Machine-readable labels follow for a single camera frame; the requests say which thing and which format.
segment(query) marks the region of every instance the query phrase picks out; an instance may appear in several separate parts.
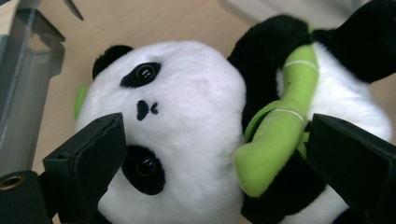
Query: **wooden table surface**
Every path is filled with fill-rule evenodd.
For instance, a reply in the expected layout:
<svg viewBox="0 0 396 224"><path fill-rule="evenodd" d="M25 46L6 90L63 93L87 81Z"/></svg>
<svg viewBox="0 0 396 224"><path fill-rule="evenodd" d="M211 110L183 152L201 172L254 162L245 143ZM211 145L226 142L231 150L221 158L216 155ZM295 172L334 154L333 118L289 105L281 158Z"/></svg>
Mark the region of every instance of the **wooden table surface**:
<svg viewBox="0 0 396 224"><path fill-rule="evenodd" d="M42 0L38 7L66 37L63 70L50 82L37 142L33 170L39 173L43 171L41 160L74 134L78 89L81 84L92 83L93 62L109 46L125 44L139 48L167 40L198 40L227 56L250 26L214 0L74 2L84 21L75 17L64 1ZM12 12L12 7L0 8L2 18L7 14L4 11ZM3 21L6 22L0 22L2 32L7 30ZM395 83L396 76L388 77L373 84L372 90L375 100L396 126Z"/></svg>

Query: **panda face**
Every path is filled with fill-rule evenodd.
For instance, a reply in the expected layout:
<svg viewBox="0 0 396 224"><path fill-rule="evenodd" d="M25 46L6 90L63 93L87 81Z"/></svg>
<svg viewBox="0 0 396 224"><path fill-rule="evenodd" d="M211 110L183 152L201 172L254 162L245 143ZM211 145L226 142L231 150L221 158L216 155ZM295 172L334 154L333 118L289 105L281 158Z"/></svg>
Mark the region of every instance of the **panda face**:
<svg viewBox="0 0 396 224"><path fill-rule="evenodd" d="M113 223L233 223L242 193L245 83L214 49L168 42L133 49L100 72L77 121L121 112L127 158L99 203Z"/></svg>

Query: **panda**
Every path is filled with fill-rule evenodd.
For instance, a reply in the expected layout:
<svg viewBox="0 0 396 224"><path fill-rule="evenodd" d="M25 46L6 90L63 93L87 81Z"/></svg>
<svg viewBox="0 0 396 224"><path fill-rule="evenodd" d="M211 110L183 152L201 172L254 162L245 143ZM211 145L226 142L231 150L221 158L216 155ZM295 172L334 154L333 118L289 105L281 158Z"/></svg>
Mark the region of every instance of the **panda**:
<svg viewBox="0 0 396 224"><path fill-rule="evenodd" d="M363 223L295 152L263 195L239 187L233 156L249 121L287 88L288 55L312 45L318 59L307 117L345 119L391 138L369 84L396 72L396 2L372 1L334 30L290 16L250 28L225 59L194 41L139 49L117 45L95 62L76 129L124 117L127 156L92 223Z"/></svg>

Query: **panda eye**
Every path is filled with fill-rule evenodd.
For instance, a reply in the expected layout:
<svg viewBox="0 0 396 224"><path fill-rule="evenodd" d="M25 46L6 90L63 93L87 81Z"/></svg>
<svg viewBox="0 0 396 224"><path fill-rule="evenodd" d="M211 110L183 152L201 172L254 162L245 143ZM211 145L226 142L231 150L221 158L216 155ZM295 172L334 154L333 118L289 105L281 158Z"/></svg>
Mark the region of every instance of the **panda eye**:
<svg viewBox="0 0 396 224"><path fill-rule="evenodd" d="M137 190L147 195L159 194L165 185L165 172L159 159L146 147L129 146L122 172Z"/></svg>
<svg viewBox="0 0 396 224"><path fill-rule="evenodd" d="M161 70L160 63L141 63L125 76L120 86L137 88L152 82Z"/></svg>

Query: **stuffed animal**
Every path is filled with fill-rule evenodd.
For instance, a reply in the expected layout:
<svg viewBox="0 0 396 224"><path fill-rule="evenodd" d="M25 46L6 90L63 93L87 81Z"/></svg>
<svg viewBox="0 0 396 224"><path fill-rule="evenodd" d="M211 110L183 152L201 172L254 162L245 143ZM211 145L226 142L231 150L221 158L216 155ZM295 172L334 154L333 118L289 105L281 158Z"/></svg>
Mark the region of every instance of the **stuffed animal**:
<svg viewBox="0 0 396 224"><path fill-rule="evenodd" d="M334 30L276 16L228 60L191 41L109 48L77 121L78 131L124 117L127 156L99 212L134 224L229 224L241 212L252 223L361 222L300 145L314 113L391 138L368 87L396 72L395 18L394 1L369 2Z"/></svg>

